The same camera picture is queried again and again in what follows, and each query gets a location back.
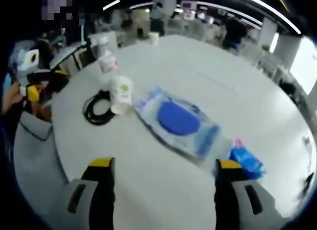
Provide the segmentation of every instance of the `white cup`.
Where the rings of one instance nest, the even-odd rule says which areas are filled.
[[[149,32],[150,43],[152,45],[157,45],[159,43],[159,33],[158,32]]]
[[[111,111],[121,115],[132,106],[132,81],[124,76],[115,76],[110,82]]]

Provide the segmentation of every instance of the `ceiling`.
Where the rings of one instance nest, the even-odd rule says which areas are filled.
[[[41,0],[38,0],[38,8],[41,7]],[[72,6],[62,7],[61,13],[55,16],[55,20],[43,21],[38,9],[33,9],[33,13],[37,13],[36,17],[28,17],[28,20],[24,20],[24,24],[29,28],[28,24],[37,24],[39,30],[45,30],[47,27],[59,26],[59,21],[65,18],[66,13],[75,11],[85,11],[86,13],[102,13],[102,7],[114,0],[74,0]],[[151,0],[120,0],[121,2],[114,8],[129,7],[134,4],[149,2]],[[262,20],[264,16],[270,17],[272,20],[276,20],[280,23],[291,34],[297,34],[290,28],[284,21],[280,20],[275,14],[271,13],[269,10],[262,6],[250,1],[250,0],[197,0],[211,2],[226,7],[233,8],[235,10],[241,11],[248,14],[258,20]],[[292,23],[294,23],[304,35],[309,35],[312,37],[317,37],[317,13],[314,12],[314,2],[317,0],[262,0],[269,4],[277,11],[285,15]]]

